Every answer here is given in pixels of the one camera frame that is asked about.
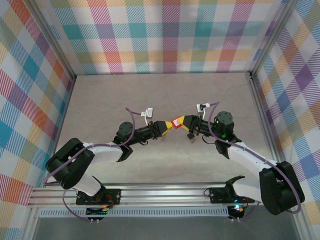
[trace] plaid wall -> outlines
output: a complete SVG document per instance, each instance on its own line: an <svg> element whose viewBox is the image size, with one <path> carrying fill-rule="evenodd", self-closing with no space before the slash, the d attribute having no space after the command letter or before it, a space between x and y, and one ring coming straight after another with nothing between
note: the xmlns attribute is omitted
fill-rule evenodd
<svg viewBox="0 0 320 240"><path fill-rule="evenodd" d="M320 1L300 0L258 73L280 157L293 164L320 239Z"/></svg>
<svg viewBox="0 0 320 240"><path fill-rule="evenodd" d="M75 73L246 72L286 0L36 0Z"/></svg>
<svg viewBox="0 0 320 240"><path fill-rule="evenodd" d="M0 240L15 240L72 82L23 0L0 6Z"/></svg>

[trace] white label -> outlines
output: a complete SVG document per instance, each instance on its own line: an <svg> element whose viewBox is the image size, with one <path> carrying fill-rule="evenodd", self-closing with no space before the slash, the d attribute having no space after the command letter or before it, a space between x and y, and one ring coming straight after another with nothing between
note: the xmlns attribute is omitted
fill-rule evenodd
<svg viewBox="0 0 320 240"><path fill-rule="evenodd" d="M198 111L198 113L202 113L203 112L203 110L201 110L201 108L200 108L200 104L196 105L196 110Z"/></svg>
<svg viewBox="0 0 320 240"><path fill-rule="evenodd" d="M175 120L172 121L173 124L178 127L180 125L180 123L178 122L178 118L176 118Z"/></svg>
<svg viewBox="0 0 320 240"><path fill-rule="evenodd" d="M152 118L152 113L153 113L153 108L148 108L148 109L146 110L146 116L147 116L148 118Z"/></svg>

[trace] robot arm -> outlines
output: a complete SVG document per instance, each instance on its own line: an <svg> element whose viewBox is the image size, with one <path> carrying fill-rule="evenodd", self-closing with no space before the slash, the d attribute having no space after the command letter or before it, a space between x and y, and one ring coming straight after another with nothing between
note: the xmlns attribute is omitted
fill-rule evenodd
<svg viewBox="0 0 320 240"><path fill-rule="evenodd" d="M278 215L297 205L296 197L283 177L272 166L250 153L252 152L264 158L273 166L277 166L294 186L300 202L305 201L304 193L292 165L286 161L278 163L274 160L267 159L247 147L234 134L235 124L231 113L226 111L219 112L210 126L207 121L203 120L202 115L182 116L178 118L178 122L189 132L189 139L199 134L211 136L209 131L210 127L219 139L233 143L228 144L217 139L214 142L217 151L227 159L241 164L256 176L256 180L247 180L244 176L238 176L228 180L225 186L225 193L229 199L235 199L239 196L251 198L262 202L266 209L273 215Z"/></svg>
<svg viewBox="0 0 320 240"><path fill-rule="evenodd" d="M150 121L147 126L134 130L133 137L128 143L120 147L95 146L83 151L73 162L62 168L53 177L63 189L76 189L92 197L92 202L98 204L105 196L105 187L93 176L85 174L88 166L93 163L122 162L126 160L133 150L131 145L146 144L150 139L157 139L173 127L171 122ZM110 145L124 143L129 139L133 131L131 122L123 122L119 126L116 137ZM45 168L49 173L63 165L70 157L81 149L92 145L92 143L81 142L77 138L70 139L59 151L57 151L46 163Z"/></svg>
<svg viewBox="0 0 320 240"><path fill-rule="evenodd" d="M207 104L200 105L199 111L204 111L203 108L208 107ZM189 132L188 138L192 139L195 135L203 134L211 136L209 128L219 139L214 142L217 151L227 159L236 161L246 167L255 176L256 180L249 181L244 176L236 176L228 181L224 187L224 195L228 202L237 197L248 197L258 202L263 202L266 209L274 214L280 214L297 205L296 197L293 190L290 188L287 181L276 171L276 169L263 161L257 156L258 154L252 149L249 153L249 148L234 134L234 122L231 113L221 111L214 118L212 123L203 120L204 115L186 115L178 118L181 126ZM110 189L107 189L93 176L86 175L85 172L89 164L98 161L121 162L127 159L133 150L131 145L140 143L146 145L148 140L157 139L164 136L173 127L171 122L167 121L150 121L147 126L136 129L132 138L128 141L133 131L131 122L123 122L116 137L110 144L121 144L127 142L120 147L98 146L83 150L77 158L56 172L53 177L64 189L74 188L78 190L78 197L85 199L86 205L104 205L110 202L108 195ZM70 157L77 154L80 150L92 144L83 143L77 138L69 140L49 161L45 168L49 173L60 168ZM278 163L271 159L266 159L273 166L277 166L283 174L292 183L294 189L298 193L300 202L304 202L305 196L293 170L293 167L288 162Z"/></svg>

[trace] purple cable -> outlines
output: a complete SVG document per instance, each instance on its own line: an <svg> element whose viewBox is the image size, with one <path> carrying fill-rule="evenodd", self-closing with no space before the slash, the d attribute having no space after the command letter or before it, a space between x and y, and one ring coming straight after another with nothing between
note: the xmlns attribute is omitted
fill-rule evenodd
<svg viewBox="0 0 320 240"><path fill-rule="evenodd" d="M57 181L51 181L51 182L47 182L46 185L52 185L52 184L57 184Z"/></svg>
<svg viewBox="0 0 320 240"><path fill-rule="evenodd" d="M72 211L72 210L67 206L66 201L65 201L65 195L66 195L66 193L67 193L68 191L69 191L69 189L65 190L65 191L63 192L63 194L62 194L62 202L63 202L65 208L66 208L73 216L75 216L76 218L91 223L91 220L89 220L88 218L85 218L85 217L82 217L82 216L77 215L74 211Z"/></svg>
<svg viewBox="0 0 320 240"><path fill-rule="evenodd" d="M138 113L138 112L135 112L135 111L133 111L132 114L141 116L141 113Z"/></svg>
<svg viewBox="0 0 320 240"><path fill-rule="evenodd" d="M258 201L258 203L255 205L254 209L253 209L248 215L245 215L245 216L244 216L243 218L241 218L241 219L246 219L246 218L248 218L250 215L252 215L255 211L258 210L259 205L260 205L260 202Z"/></svg>
<svg viewBox="0 0 320 240"><path fill-rule="evenodd" d="M90 148L94 148L94 147L121 147L123 145L125 145L126 143L128 143L131 138L134 136L135 133L135 126L136 126L136 122L135 122L135 117L134 117L134 113L129 109L129 108L125 108L131 115L132 117L132 124L133 124L133 131L131 132L130 137L127 139L127 141L121 143L121 144L106 144L106 143L96 143L96 144L92 144L89 146L86 146L84 148L82 148L80 151L78 151L73 157L71 157L68 161L66 161L64 164L62 164L60 167L58 167L56 170L54 170L53 172L51 172L48 176L46 176L43 181L42 184L43 185L47 185L47 181L49 178L51 178L53 175L55 175L57 172L59 172L61 169L63 169L65 166L67 166L69 163L71 163L74 159L76 159L83 151L90 149Z"/></svg>
<svg viewBox="0 0 320 240"><path fill-rule="evenodd" d="M215 103L212 103L210 104L210 106L213 106L213 109L211 110L210 114L209 114L209 120L208 120L208 126L211 126L211 118L212 118L212 115L216 109L216 107L218 106L220 102L217 101ZM297 190L295 189L294 185L291 183L291 181L289 180L289 178L275 165L273 165L272 163L270 163L269 161L267 161L266 159L264 159L263 157L259 156L258 154L256 154L254 151L251 151L250 149L248 148L245 148L241 145L238 145L236 143L232 143L232 142L229 142L229 141L225 141L219 137L217 137L214 132L212 131L211 127L209 127L209 131L211 133L211 135L216 138L217 140L223 142L223 143L226 143L226 144L229 144L231 146L234 146L234 147L237 147L239 149L242 149L244 151L247 151L248 153L250 153L251 155L253 155L254 157L258 158L259 160L263 161L264 163L266 163L267 165L269 165L270 167L274 168L282 177L283 179L288 183L289 187L291 188L291 190L293 191L293 194L294 194L294 197L296 199L296 202L297 202L297 209L295 211L289 211L287 210L287 212L289 213L292 213L292 214L298 214L301 210L301 201L300 201L300 198L299 198L299 195L297 193Z"/></svg>

